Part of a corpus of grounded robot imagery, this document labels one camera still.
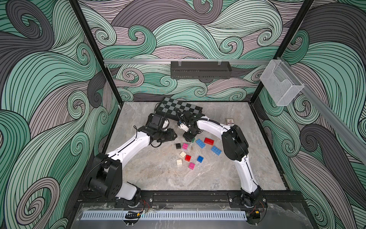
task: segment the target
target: clear mesh holder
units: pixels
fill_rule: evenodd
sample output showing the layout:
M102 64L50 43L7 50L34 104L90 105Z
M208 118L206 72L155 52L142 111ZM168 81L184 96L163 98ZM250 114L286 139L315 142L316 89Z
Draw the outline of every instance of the clear mesh holder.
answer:
M282 60L271 60L260 80L277 106L287 106L304 88L290 66Z

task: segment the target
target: aluminum rail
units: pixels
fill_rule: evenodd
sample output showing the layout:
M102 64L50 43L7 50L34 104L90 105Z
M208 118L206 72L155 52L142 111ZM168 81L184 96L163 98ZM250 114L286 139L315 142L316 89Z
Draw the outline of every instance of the aluminum rail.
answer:
M282 60L291 74L288 76L292 80L298 80L300 76L292 69L292 67L282 58L277 59ZM338 117L338 115L328 107L319 96L315 94L313 89L308 85L301 92L309 99L309 102L319 111L319 113L325 118L325 120L330 124L330 126L339 134L339 136L344 140L348 147L359 157L359 159L366 165L366 145L359 139L355 133Z
M240 59L104 59L104 64L170 64L172 61L228 61L231 65L268 65L270 60L240 60Z

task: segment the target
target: wall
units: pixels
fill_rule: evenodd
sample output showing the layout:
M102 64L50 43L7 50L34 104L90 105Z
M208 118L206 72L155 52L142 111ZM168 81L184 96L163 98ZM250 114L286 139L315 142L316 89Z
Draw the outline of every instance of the wall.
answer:
M116 98L68 0L1 1L0 30L0 225L65 228Z
M366 2L319 2L283 58L365 142ZM263 89L254 106L291 188L303 193L319 227L364 229L366 166L326 119L301 93L277 107Z
M104 58L150 59L272 59L302 2L79 0ZM172 80L169 65L109 68L125 101L249 101L265 66L214 81Z

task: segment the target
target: black and gray chessboard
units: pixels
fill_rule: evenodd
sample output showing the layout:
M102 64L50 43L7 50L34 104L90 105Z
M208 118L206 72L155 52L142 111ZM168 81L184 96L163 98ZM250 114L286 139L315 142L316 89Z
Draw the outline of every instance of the black and gray chessboard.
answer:
M155 113L179 121L175 108L178 108L181 112L190 111L192 114L202 112L202 107L165 97L155 109Z

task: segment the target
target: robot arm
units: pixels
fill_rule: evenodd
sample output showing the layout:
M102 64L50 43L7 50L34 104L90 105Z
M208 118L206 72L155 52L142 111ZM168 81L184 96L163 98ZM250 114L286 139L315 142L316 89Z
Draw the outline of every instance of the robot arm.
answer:
M86 185L107 199L119 197L136 201L138 189L132 184L122 183L122 169L152 141L156 140L161 145L163 142L175 140L177 134L173 129L167 129L168 123L164 117L150 114L146 125L137 129L136 135L126 143L112 152L95 156L92 170L86 177Z
M248 142L240 127L227 126L209 119L203 114L192 115L189 111L180 115L179 127L185 130L186 141L201 132L208 131L223 141L225 155L234 161L239 173L244 203L254 206L261 197L261 188L256 184L248 158ZM150 114L145 126L137 129L136 135L130 138L119 148L107 154L98 154L93 161L92 170L86 178L87 186L105 196L126 200L139 199L138 188L129 183L122 183L122 169L141 149L156 140L162 144L177 138L173 129L166 129L168 122L157 114Z
M249 163L248 142L240 127L224 125L201 113L193 115L189 111L180 113L179 119L178 126L185 131L183 136L186 141L192 141L201 130L205 130L223 141L223 151L229 159L234 161L238 171L245 204L253 206L261 196L261 187L254 179Z

